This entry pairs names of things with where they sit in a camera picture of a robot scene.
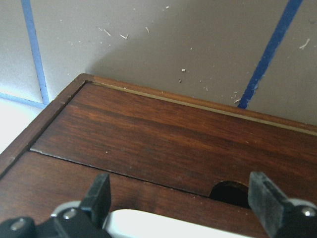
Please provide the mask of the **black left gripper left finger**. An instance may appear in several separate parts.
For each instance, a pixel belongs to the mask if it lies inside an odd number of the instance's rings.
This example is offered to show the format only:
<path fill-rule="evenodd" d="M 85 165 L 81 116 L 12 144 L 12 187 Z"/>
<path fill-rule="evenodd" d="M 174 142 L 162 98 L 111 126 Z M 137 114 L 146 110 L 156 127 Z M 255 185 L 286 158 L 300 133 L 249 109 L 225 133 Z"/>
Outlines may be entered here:
<path fill-rule="evenodd" d="M 83 211 L 98 229 L 103 228 L 111 207 L 111 189 L 109 174 L 96 176 L 79 209 Z"/>

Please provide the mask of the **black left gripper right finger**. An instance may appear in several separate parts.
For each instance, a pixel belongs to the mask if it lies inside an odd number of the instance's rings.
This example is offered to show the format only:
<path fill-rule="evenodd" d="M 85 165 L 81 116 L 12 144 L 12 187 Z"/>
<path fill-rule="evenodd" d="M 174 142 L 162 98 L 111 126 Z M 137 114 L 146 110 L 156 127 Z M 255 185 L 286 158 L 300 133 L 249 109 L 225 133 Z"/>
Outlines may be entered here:
<path fill-rule="evenodd" d="M 292 211 L 292 203 L 262 172 L 251 172 L 248 204 L 269 237 L 277 237 Z"/>

